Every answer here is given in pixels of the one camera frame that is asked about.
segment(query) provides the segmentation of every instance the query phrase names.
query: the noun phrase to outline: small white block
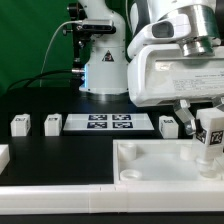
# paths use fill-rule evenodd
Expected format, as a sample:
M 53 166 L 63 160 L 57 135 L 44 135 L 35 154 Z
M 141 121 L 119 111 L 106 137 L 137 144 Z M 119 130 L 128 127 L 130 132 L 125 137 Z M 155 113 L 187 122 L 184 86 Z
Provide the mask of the small white block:
M 178 138 L 179 125 L 173 117 L 161 116 L 159 118 L 159 130 L 163 138 Z
M 27 136 L 31 128 L 30 115 L 16 115 L 11 122 L 11 133 L 13 137 Z
M 59 136 L 62 128 L 61 114 L 48 115 L 44 122 L 45 136 Z
M 0 175 L 9 163 L 9 147 L 8 145 L 0 145 Z

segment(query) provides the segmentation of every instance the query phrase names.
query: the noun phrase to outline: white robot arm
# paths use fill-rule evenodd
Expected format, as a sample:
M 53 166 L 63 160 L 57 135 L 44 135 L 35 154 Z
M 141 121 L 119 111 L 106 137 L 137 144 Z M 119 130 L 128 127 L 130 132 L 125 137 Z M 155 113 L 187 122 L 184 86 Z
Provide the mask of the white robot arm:
M 187 134 L 194 135 L 192 152 L 203 175 L 223 153 L 223 104 L 199 110 L 196 119 L 188 108 L 190 102 L 212 101 L 224 93 L 216 4 L 224 7 L 219 0 L 135 0 L 130 15 L 130 98 L 139 107 L 174 105 Z

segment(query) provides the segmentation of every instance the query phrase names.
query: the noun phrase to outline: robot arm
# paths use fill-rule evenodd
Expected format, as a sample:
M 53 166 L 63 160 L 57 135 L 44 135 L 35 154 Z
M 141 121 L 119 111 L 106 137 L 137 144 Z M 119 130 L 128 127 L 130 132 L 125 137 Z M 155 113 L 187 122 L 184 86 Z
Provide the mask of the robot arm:
M 141 18 L 145 14 L 139 15 L 139 8 L 144 4 L 148 6 L 145 8 L 146 20 L 151 20 L 149 26 Z M 129 57 L 133 58 L 146 45 L 170 42 L 178 43 L 184 56 L 213 54 L 213 47 L 221 43 L 214 4 L 207 0 L 136 0 L 130 16 L 134 38 L 128 48 Z

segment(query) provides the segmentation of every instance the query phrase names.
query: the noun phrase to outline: black tabletop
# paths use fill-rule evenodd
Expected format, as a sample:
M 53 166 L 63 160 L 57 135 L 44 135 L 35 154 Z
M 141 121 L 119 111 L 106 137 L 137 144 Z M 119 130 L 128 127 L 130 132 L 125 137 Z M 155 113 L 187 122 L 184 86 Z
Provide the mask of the black tabletop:
M 193 113 L 210 104 L 192 105 Z M 12 138 L 10 122 L 16 114 L 31 115 L 28 137 Z M 45 137 L 43 124 L 52 113 L 147 113 L 155 131 L 144 134 L 103 133 Z M 137 108 L 129 99 L 98 102 L 75 95 L 69 88 L 23 88 L 0 98 L 0 144 L 9 144 L 11 161 L 0 176 L 0 186 L 113 183 L 114 139 L 158 139 L 158 118 L 177 117 L 172 106 Z M 186 136 L 180 125 L 180 138 Z M 136 213 L 0 216 L 1 224 L 26 223 L 222 223 L 223 213 Z

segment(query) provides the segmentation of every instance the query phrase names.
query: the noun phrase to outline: wall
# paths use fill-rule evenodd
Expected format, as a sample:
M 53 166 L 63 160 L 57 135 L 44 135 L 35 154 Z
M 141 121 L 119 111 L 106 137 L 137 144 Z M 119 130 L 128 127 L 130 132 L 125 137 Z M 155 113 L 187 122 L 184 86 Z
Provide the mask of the wall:
M 60 24 L 70 20 L 66 8 L 73 2 L 76 0 L 0 1 L 0 95 L 12 82 L 40 73 L 50 39 Z M 124 15 L 125 0 L 106 3 Z M 72 60 L 71 35 L 60 33 L 45 71 L 71 68 Z

